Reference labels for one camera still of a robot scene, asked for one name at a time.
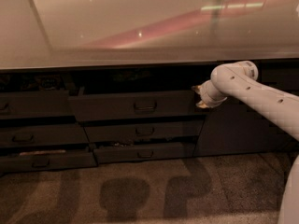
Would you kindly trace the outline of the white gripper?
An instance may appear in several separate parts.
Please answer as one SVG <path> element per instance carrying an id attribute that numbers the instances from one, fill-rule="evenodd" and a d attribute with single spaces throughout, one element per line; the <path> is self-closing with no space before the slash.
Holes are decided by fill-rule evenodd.
<path id="1" fill-rule="evenodd" d="M 227 97 L 213 85 L 211 80 L 202 85 L 192 86 L 192 90 L 200 95 L 201 101 L 195 104 L 199 108 L 214 108 L 227 100 Z"/>

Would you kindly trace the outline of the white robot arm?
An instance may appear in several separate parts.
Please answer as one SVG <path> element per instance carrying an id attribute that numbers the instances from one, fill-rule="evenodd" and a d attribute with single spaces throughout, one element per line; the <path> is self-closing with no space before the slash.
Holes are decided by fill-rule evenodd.
<path id="1" fill-rule="evenodd" d="M 258 75 L 250 61 L 218 65 L 208 81 L 192 87 L 200 96 L 196 106 L 214 108 L 232 96 L 299 141 L 299 97 L 259 83 Z M 299 224 L 299 156 L 289 172 L 278 224 Z"/>

